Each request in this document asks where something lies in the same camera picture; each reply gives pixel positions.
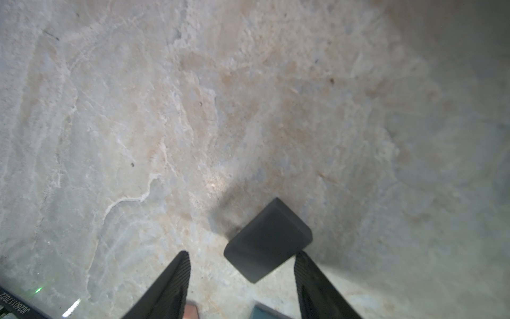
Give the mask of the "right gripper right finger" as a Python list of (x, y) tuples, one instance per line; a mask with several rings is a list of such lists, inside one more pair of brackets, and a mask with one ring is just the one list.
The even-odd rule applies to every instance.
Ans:
[(362, 319), (304, 251), (294, 263), (297, 295), (304, 319)]

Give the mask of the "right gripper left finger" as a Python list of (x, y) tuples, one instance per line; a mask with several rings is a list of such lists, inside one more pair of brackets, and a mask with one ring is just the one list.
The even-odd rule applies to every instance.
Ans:
[(123, 318), (183, 318), (190, 277), (189, 253), (180, 251)]

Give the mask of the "black eraser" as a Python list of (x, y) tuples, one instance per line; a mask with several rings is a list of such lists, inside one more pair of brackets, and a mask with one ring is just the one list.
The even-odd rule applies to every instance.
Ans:
[(273, 199), (224, 249), (224, 257), (257, 283), (313, 241), (312, 230), (281, 199)]

